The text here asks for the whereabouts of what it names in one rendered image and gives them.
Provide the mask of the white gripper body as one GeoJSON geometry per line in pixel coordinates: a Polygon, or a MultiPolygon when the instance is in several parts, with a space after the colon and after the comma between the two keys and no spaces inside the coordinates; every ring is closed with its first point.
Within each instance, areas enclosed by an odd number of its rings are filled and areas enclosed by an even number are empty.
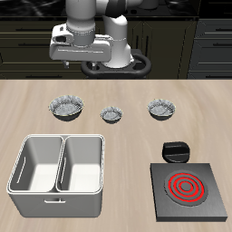
{"type": "Polygon", "coordinates": [[[59,35],[51,39],[49,55],[52,60],[60,61],[108,62],[112,42],[110,36],[96,34],[93,43],[77,46],[72,35],[59,35]]]}

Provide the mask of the large grey fluted bowl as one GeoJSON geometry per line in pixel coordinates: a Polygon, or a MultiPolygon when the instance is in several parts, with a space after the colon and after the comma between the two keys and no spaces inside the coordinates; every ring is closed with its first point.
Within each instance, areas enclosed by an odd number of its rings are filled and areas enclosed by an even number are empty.
{"type": "Polygon", "coordinates": [[[84,101],[74,95],[63,95],[53,99],[48,108],[55,118],[61,121],[73,121],[82,112],[84,101]]]}

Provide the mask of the small grey fluted bowl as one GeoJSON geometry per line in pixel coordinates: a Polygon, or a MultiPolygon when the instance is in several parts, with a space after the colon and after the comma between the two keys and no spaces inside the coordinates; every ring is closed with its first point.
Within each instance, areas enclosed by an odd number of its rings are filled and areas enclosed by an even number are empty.
{"type": "Polygon", "coordinates": [[[118,122],[123,115],[123,112],[120,108],[115,106],[108,106],[101,110],[100,116],[107,123],[116,123],[118,122]]]}

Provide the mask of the medium grey fluted bowl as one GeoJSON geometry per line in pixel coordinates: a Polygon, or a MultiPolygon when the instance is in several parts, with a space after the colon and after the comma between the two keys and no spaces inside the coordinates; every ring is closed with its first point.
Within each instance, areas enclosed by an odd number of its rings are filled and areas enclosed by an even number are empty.
{"type": "Polygon", "coordinates": [[[158,121],[169,119],[176,111],[176,106],[173,102],[164,99],[154,99],[147,105],[150,116],[158,121]]]}

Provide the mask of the dark kitchen cupboards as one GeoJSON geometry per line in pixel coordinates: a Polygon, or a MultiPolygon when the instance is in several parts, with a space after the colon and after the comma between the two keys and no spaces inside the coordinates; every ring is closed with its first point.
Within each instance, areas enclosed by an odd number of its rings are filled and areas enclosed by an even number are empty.
{"type": "MultiPolygon", "coordinates": [[[[156,9],[128,7],[130,53],[151,62],[149,79],[184,79],[189,70],[198,13],[195,0],[159,0],[156,9]]],[[[85,79],[82,62],[49,55],[53,28],[65,24],[65,0],[0,0],[0,79],[85,79]]]]}

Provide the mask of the white two-bin basket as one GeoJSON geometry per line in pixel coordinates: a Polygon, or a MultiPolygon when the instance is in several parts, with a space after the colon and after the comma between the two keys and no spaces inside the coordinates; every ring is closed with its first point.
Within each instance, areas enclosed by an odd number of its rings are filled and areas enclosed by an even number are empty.
{"type": "Polygon", "coordinates": [[[96,218],[102,211],[105,140],[99,134],[24,138],[6,191],[25,218],[96,218]]]}

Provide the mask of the round black stove knob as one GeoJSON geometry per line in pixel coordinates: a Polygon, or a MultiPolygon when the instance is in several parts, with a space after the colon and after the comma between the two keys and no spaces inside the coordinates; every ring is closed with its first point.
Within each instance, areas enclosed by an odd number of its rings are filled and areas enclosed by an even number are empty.
{"type": "Polygon", "coordinates": [[[190,148],[186,142],[165,142],[162,148],[162,158],[168,163],[187,163],[189,161],[190,148]]]}

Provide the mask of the dark grey stove plate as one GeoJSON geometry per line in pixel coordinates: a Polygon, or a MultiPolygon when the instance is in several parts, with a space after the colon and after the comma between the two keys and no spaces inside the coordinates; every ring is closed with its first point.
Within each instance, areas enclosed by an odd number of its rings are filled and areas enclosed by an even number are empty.
{"type": "Polygon", "coordinates": [[[151,163],[158,222],[225,222],[227,212],[209,163],[151,163]]]}

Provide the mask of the flat black base plate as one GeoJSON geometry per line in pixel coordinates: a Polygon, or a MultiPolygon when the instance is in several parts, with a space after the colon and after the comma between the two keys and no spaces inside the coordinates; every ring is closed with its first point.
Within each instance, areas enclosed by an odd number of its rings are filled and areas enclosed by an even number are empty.
{"type": "Polygon", "coordinates": [[[142,79],[150,73],[151,62],[138,50],[132,51],[134,61],[122,68],[110,68],[97,62],[82,62],[82,72],[90,79],[142,79]]]}

